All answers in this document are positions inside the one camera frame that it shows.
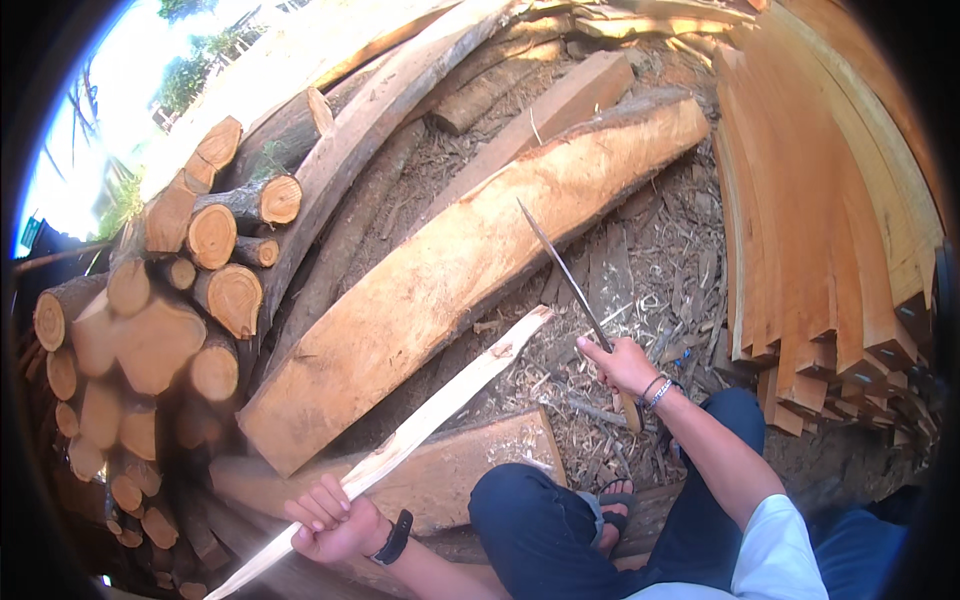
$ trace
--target white t-shirt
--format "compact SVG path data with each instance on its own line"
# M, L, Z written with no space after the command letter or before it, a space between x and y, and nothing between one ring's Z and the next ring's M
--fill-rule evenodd
M750 517L731 589L732 595L696 584L656 584L624 600L827 600L804 518L785 495L763 500Z

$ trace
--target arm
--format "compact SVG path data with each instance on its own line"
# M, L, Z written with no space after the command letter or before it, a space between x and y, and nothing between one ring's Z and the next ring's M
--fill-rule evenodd
M284 509L288 518L304 523L291 540L294 549L317 563L376 554L393 528L366 496L349 502L340 482L329 473L296 501L287 500ZM385 568L423 600L505 597L495 577L481 577L463 566L445 561L410 538L400 557Z
M597 364L601 382L615 392L624 390L641 401L649 401L649 397L642 398L642 395L660 374L633 340L614 340L613 354L607 354L586 338L578 339L577 346ZM687 399L677 387L670 388L654 412L696 465L717 503L741 531L746 529L760 502L784 493L780 478L763 457Z

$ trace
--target person's left hand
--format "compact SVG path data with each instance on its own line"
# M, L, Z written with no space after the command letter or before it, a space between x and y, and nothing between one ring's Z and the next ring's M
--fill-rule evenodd
M334 563L376 554L393 529L366 496L349 502L340 482L325 473L310 489L283 504L287 518L303 523L290 543L317 563Z

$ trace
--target wristband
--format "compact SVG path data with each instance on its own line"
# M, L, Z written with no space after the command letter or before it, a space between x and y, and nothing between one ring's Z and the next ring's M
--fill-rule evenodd
M396 518L394 528L390 530L390 535L387 536L387 543L383 544L383 547L374 554L371 554L369 556L370 560L380 566L386 566L400 558L403 549L407 547L407 539L410 537L410 528L413 527L413 524L414 516L410 514L410 511L401 510L400 515Z
M666 377L664 377L663 375L657 375L656 377L654 377L654 380L650 382L650 385L648 385L647 389L643 391L643 394L640 395L639 399L642 400L643 402L646 402L647 392L649 392L650 388L654 387L654 384L660 381L661 379L666 379Z
M673 379L667 379L666 381L664 381L663 385L660 386L660 389L657 390L657 393L654 394L653 399L650 400L650 406L648 406L647 408L649 410L653 410L654 407L657 406L657 402L660 402L660 399L666 394L666 391L669 390L671 386L673 386L673 384L674 384Z

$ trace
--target sky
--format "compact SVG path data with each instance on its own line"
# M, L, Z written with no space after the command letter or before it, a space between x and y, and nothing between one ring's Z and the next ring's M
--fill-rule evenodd
M137 171L131 151L159 131L150 118L149 103L160 86L163 67L176 56L189 55L191 35L223 31L261 1L220 0L214 14L196 14L172 26L157 16L158 0L130 3L94 51L90 65L90 84L98 88L104 147L87 147L79 128L73 142L73 109L64 97L46 135L63 179L41 150L14 238L15 256L29 251L19 239L31 216L81 240L97 231L90 208L100 193L107 155Z

